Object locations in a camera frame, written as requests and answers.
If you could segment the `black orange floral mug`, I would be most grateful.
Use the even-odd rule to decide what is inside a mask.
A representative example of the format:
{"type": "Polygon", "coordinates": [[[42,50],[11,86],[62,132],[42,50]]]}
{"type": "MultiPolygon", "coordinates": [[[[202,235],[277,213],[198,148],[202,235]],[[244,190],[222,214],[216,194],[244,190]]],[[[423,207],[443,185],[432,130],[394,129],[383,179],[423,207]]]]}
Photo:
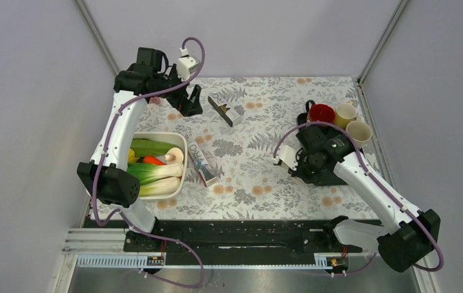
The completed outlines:
{"type": "Polygon", "coordinates": [[[315,103],[313,100],[308,100],[305,103],[307,112],[307,121],[321,121],[333,124],[336,118],[334,109],[326,104],[315,103]]]}

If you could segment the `cream mug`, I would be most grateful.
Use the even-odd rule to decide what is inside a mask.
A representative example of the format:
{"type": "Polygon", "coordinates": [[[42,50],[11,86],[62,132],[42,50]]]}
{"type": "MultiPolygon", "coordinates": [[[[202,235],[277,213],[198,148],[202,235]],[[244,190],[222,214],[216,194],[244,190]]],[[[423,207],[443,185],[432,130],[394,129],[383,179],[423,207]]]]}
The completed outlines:
{"type": "Polygon", "coordinates": [[[354,140],[358,148],[363,148],[372,138],[373,130],[364,121],[354,120],[346,126],[346,132],[354,140]]]}

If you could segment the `plain yellow mug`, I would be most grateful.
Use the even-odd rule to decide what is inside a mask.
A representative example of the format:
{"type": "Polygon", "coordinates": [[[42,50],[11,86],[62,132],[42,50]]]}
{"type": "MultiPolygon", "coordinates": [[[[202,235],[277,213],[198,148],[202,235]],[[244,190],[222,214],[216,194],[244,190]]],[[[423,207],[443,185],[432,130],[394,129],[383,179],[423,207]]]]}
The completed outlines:
{"type": "Polygon", "coordinates": [[[339,104],[335,108],[334,125],[346,129],[347,125],[357,118],[356,108],[349,103],[339,104]]]}

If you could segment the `pink patterned mug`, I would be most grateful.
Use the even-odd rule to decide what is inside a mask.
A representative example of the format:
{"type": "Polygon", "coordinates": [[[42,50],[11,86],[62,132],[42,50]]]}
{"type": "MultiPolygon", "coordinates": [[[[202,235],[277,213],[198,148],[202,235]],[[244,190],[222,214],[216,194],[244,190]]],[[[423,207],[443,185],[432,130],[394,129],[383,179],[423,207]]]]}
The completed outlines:
{"type": "Polygon", "coordinates": [[[149,99],[149,102],[148,102],[148,103],[149,103],[149,104],[160,105],[160,104],[161,104],[161,98],[160,98],[160,97],[157,97],[157,96],[151,97],[151,98],[149,99]]]}

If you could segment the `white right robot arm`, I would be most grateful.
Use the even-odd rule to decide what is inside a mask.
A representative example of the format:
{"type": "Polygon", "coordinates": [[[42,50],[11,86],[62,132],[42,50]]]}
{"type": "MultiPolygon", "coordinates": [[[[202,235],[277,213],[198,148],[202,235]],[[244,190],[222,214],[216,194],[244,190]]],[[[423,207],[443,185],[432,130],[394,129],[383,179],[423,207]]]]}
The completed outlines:
{"type": "Polygon", "coordinates": [[[323,234],[324,246],[339,251],[345,245],[379,254],[397,272],[414,266],[427,272],[443,268],[444,256],[437,243],[439,215],[429,209],[421,211],[400,195],[368,163],[354,139],[331,123],[314,121],[290,129],[277,143],[272,155],[277,164],[285,164],[305,183],[312,181],[319,169],[333,162],[333,173],[362,197],[381,221],[380,226],[361,223],[347,217],[334,219],[331,230],[323,234]],[[283,141],[293,132],[306,134],[332,128],[339,134],[329,140],[324,135],[310,135],[309,142],[298,153],[283,141]]]}

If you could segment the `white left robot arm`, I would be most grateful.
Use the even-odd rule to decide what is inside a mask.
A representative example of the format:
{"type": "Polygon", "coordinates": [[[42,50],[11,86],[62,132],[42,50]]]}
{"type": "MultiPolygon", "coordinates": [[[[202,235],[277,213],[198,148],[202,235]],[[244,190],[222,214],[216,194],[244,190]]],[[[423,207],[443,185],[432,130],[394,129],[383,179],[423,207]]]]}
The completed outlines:
{"type": "Polygon", "coordinates": [[[166,99],[183,116],[202,114],[201,88],[189,83],[200,73],[205,57],[192,57],[181,47],[180,58],[168,65],[166,54],[157,49],[139,48],[137,58],[127,70],[115,78],[112,110],[106,129],[90,161],[81,162],[77,174],[91,197],[93,214],[99,226],[105,226],[110,216],[101,220],[98,204],[112,208],[111,215],[120,214],[129,228],[140,233],[139,243],[148,251],[162,242],[161,233],[153,229],[156,217],[140,200],[139,180],[127,173],[128,154],[140,116],[153,97],[166,99]]]}

